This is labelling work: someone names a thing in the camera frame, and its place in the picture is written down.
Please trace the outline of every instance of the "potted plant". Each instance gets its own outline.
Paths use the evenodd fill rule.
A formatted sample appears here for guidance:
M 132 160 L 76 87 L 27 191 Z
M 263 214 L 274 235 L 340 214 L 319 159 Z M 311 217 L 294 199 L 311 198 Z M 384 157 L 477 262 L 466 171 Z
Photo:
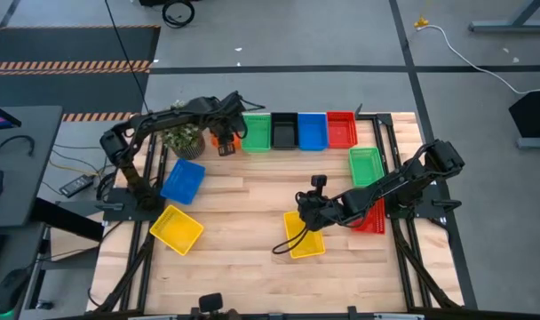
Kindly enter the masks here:
M 176 101 L 171 106 L 182 108 L 185 102 Z M 205 150 L 205 138 L 199 127 L 195 124 L 183 124 L 175 128 L 163 130 L 160 133 L 163 143 L 171 148 L 180 158 L 193 160 Z

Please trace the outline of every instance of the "green bin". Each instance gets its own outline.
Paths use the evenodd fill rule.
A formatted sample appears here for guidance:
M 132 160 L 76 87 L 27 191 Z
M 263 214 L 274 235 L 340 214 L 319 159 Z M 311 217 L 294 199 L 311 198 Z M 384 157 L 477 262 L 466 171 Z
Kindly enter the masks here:
M 242 140 L 242 150 L 249 153 L 267 152 L 270 150 L 270 115 L 243 115 L 248 128 L 246 138 Z
M 356 187 L 367 187 L 385 176 L 377 148 L 350 148 L 349 165 Z

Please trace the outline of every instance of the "gray floor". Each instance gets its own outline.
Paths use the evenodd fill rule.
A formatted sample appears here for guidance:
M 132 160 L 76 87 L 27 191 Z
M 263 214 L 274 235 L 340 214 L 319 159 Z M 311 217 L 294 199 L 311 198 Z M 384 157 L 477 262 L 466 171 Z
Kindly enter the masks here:
M 416 33 L 412 23 L 420 12 L 445 28 L 449 41 L 477 64 L 540 64 L 540 35 L 475 35 L 466 29 L 471 20 L 507 18 L 523 0 L 430 3 L 423 10 L 425 0 L 398 0 L 418 66 L 463 65 L 441 34 Z M 110 4 L 118 24 L 161 24 L 157 9 L 140 7 L 137 1 Z M 0 0 L 0 20 L 7 7 L 9 1 Z M 154 68 L 404 64 L 384 0 L 204 0 L 195 7 L 196 19 L 188 28 L 162 28 Z M 10 26 L 109 24 L 102 0 L 21 0 L 10 21 Z M 502 76 L 520 90 L 540 87 L 540 73 Z M 540 313 L 540 151 L 514 147 L 518 133 L 507 109 L 519 97 L 483 74 L 420 74 L 419 80 L 436 137 L 451 140 L 467 162 L 449 185 L 452 196 L 464 203 L 457 220 L 479 307 Z M 232 90 L 271 111 L 343 110 L 360 103 L 368 111 L 416 111 L 404 73 L 151 75 L 146 97 L 150 108 L 160 109 L 174 100 Z M 110 125 L 63 124 L 59 142 L 98 145 L 100 133 Z M 64 152 L 95 166 L 103 161 L 98 150 Z M 73 177 L 50 169 L 45 181 L 57 187 Z M 41 196 L 58 199 L 47 188 Z M 24 319 L 83 311 L 91 278 L 71 274 L 78 277 L 78 290 L 62 298 L 68 288 L 60 276 L 48 275 L 42 297 L 55 299 L 57 309 L 30 312 Z

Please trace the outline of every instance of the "wooden tabletop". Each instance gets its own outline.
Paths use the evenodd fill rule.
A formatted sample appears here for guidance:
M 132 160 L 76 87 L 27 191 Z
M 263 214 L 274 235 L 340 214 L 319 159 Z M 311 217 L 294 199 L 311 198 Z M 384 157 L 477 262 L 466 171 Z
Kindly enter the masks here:
M 414 113 L 393 113 L 393 122 L 405 161 L 422 144 L 416 117 Z M 358 121 L 357 132 L 358 146 L 376 146 L 369 121 Z M 385 149 L 390 150 L 385 131 L 383 135 Z M 136 156 L 139 170 L 143 170 L 145 158 L 145 152 Z M 388 160 L 392 169 L 390 156 Z M 176 161 L 170 153 L 166 176 Z M 213 292 L 223 294 L 225 309 L 235 308 L 243 314 L 346 312 L 352 305 L 359 312 L 406 310 L 388 222 L 385 235 L 355 233 L 339 226 L 325 228 L 327 251 L 320 256 L 293 260 L 289 254 L 270 252 L 286 239 L 283 214 L 297 209 L 296 192 L 312 189 L 312 175 L 328 175 L 327 196 L 353 187 L 347 149 L 238 152 L 219 157 L 208 146 L 194 162 L 204 165 L 207 175 L 193 204 L 168 203 L 203 224 L 204 232 L 187 256 L 155 241 L 146 314 L 189 314 L 200 296 Z M 125 184 L 119 174 L 116 185 Z M 463 303 L 446 232 L 426 220 L 416 219 L 416 223 L 427 270 L 452 300 Z M 132 222 L 124 222 L 100 248 L 91 289 L 97 302 L 112 291 L 126 268 L 132 229 Z M 416 273 L 410 265 L 409 271 L 419 306 Z M 139 274 L 135 279 L 132 308 Z M 89 302 L 88 309 L 93 308 Z

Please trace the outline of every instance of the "yellow bin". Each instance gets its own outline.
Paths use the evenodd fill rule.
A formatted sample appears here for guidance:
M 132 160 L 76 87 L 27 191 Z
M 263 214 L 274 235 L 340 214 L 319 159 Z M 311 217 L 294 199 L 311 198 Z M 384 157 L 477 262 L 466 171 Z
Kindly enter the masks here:
M 297 236 L 299 232 L 306 226 L 304 221 L 299 218 L 298 212 L 284 213 L 284 222 L 286 223 L 286 235 L 288 240 Z M 298 240 L 288 243 L 291 248 Z M 296 248 L 290 251 L 290 256 L 293 259 L 309 257 L 317 254 L 325 253 L 325 244 L 323 243 L 323 235 L 321 231 L 309 231 L 306 237 Z
M 203 226 L 169 205 L 149 232 L 177 253 L 186 255 L 203 232 Z

